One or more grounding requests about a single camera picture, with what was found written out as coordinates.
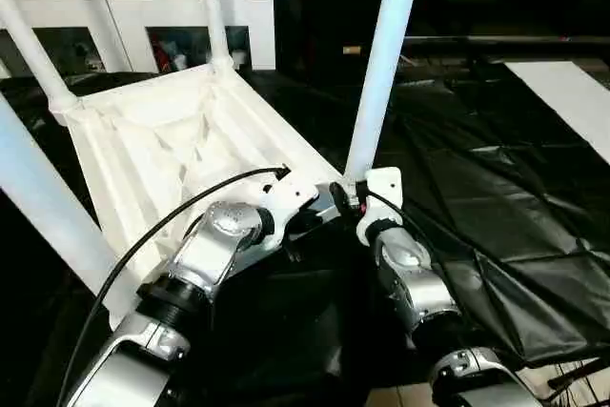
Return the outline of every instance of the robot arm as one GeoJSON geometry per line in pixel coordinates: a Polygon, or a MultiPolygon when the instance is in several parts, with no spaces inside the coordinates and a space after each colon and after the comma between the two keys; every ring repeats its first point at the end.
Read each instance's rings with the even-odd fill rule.
{"type": "Polygon", "coordinates": [[[317,197],[289,173],[262,207],[215,202],[171,259],[149,275],[140,301],[108,339],[73,390],[68,407],[178,405],[173,368],[211,330],[218,288],[237,256],[259,259],[279,246],[288,221],[317,197]]]}
{"type": "Polygon", "coordinates": [[[367,172],[356,185],[366,212],[356,226],[360,241],[373,247],[380,282],[424,359],[433,367],[429,381],[441,407],[539,407],[539,401],[507,369],[493,350],[466,345],[467,327],[441,277],[431,268],[425,247],[402,226],[400,215],[370,195],[398,208],[402,204],[400,171],[367,172]]]}

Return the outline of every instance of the white pole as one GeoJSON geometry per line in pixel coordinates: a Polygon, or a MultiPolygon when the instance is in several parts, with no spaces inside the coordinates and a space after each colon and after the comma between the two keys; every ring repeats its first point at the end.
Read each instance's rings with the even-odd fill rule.
{"type": "Polygon", "coordinates": [[[78,98],[70,92],[59,76],[38,37],[24,21],[14,0],[0,0],[0,19],[47,95],[49,110],[53,113],[62,113],[76,106],[78,98]]]}
{"type": "Polygon", "coordinates": [[[413,0],[381,0],[371,57],[345,167],[347,180],[364,179],[364,174],[373,166],[412,6],[413,0]]]}
{"type": "Polygon", "coordinates": [[[208,13],[208,32],[212,44],[212,63],[214,67],[222,69],[233,66],[233,59],[229,55],[227,45],[227,33],[222,20],[222,9],[220,0],[205,0],[206,12],[208,13]]]}
{"type": "MultiPolygon", "coordinates": [[[[116,263],[116,256],[2,93],[0,186],[96,294],[116,263]]],[[[104,301],[113,318],[121,318],[130,309],[137,285],[129,271],[117,278],[104,301]]]]}

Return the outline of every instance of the black fabric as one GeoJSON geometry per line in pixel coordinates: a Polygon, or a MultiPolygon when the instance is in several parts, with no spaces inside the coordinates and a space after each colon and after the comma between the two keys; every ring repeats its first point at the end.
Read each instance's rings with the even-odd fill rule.
{"type": "MultiPolygon", "coordinates": [[[[253,83],[342,169],[358,88],[299,99],[289,84],[253,83]]],[[[460,307],[498,346],[529,365],[608,349],[610,168],[505,67],[394,87],[376,166],[400,167],[407,197],[477,243],[413,213],[460,307]]]]}
{"type": "MultiPolygon", "coordinates": [[[[85,75],[70,85],[87,94],[152,76],[85,75]]],[[[360,87],[312,88],[274,72],[244,77],[342,170],[360,87]]],[[[48,115],[35,82],[5,80],[0,91],[91,211],[68,133],[48,115]]],[[[528,365],[608,349],[609,166],[509,71],[475,64],[396,85],[376,166],[400,167],[406,197],[474,241],[476,248],[467,246],[405,207],[425,228],[437,268],[480,330],[479,341],[528,365]]],[[[28,253],[6,256],[10,270],[28,269],[30,280],[28,302],[13,301],[20,318],[11,335],[30,335],[36,326],[49,330],[28,347],[30,365],[21,362],[19,373],[10,369],[9,386],[30,383],[36,389],[30,389],[26,405],[49,405],[70,336],[82,323],[86,292],[61,263],[44,272],[30,269],[38,258],[57,258],[10,203],[4,211],[10,234],[19,236],[28,253]],[[74,306],[77,297],[80,305],[74,306]],[[50,305],[33,315],[30,311],[39,310],[35,303],[50,305]]],[[[3,291],[13,291],[22,280],[6,278],[3,291]]],[[[299,392],[297,398],[307,404],[354,387],[362,397],[371,386],[423,381],[426,367],[408,350],[377,286],[367,250],[341,222],[227,282],[216,304],[218,341],[206,355],[216,364],[217,395],[299,392]]],[[[89,355],[101,340],[92,342],[89,355]]],[[[8,361],[21,355],[15,345],[8,361]]],[[[21,403],[15,399],[7,402],[21,403]]]]}

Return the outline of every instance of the glass cabinet door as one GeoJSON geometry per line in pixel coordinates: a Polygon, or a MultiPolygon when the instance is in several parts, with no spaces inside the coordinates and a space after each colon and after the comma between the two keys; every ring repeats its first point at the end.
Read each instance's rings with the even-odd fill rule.
{"type": "MultiPolygon", "coordinates": [[[[247,26],[229,26],[227,43],[236,68],[249,68],[250,37],[247,26]]],[[[183,71],[207,64],[212,58],[207,27],[146,28],[154,61],[160,72],[183,71]]]]}
{"type": "MultiPolygon", "coordinates": [[[[88,28],[35,28],[34,33],[62,75],[106,71],[88,28]]],[[[10,76],[31,76],[6,30],[0,30],[0,62],[10,76]]]]}

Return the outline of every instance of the white cabinet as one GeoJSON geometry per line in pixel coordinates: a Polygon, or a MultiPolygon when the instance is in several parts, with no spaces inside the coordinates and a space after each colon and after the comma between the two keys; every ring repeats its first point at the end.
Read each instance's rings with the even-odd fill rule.
{"type": "MultiPolygon", "coordinates": [[[[61,72],[87,71],[87,60],[104,71],[132,69],[106,0],[18,0],[17,6],[61,72]]],[[[0,20],[0,77],[24,74],[24,66],[0,20]]]]}
{"type": "MultiPolygon", "coordinates": [[[[108,3],[134,71],[161,70],[158,55],[155,60],[152,41],[163,41],[163,35],[166,42],[169,41],[167,36],[172,34],[172,29],[178,34],[199,32],[194,40],[201,42],[199,54],[205,54],[207,42],[201,32],[207,35],[207,30],[200,28],[207,27],[208,18],[203,0],[108,0],[108,3]]],[[[252,68],[274,69],[274,1],[221,0],[221,8],[230,51],[241,50],[245,37],[244,51],[249,54],[252,68]]],[[[190,65],[205,61],[204,57],[187,58],[190,65]]]]}
{"type": "MultiPolygon", "coordinates": [[[[89,44],[85,48],[94,49],[105,71],[159,71],[159,55],[172,54],[174,48],[182,48],[177,55],[184,52],[180,59],[187,67],[206,59],[208,20],[203,0],[16,1],[60,72],[62,65],[71,67],[57,57],[70,37],[89,44]],[[186,47],[180,41],[186,41],[186,47]],[[158,42],[169,50],[160,51],[158,42]]],[[[229,47],[248,51],[241,54],[255,70],[274,69],[274,0],[221,0],[221,8],[229,47]]],[[[19,60],[0,24],[0,78],[19,60]]]]}

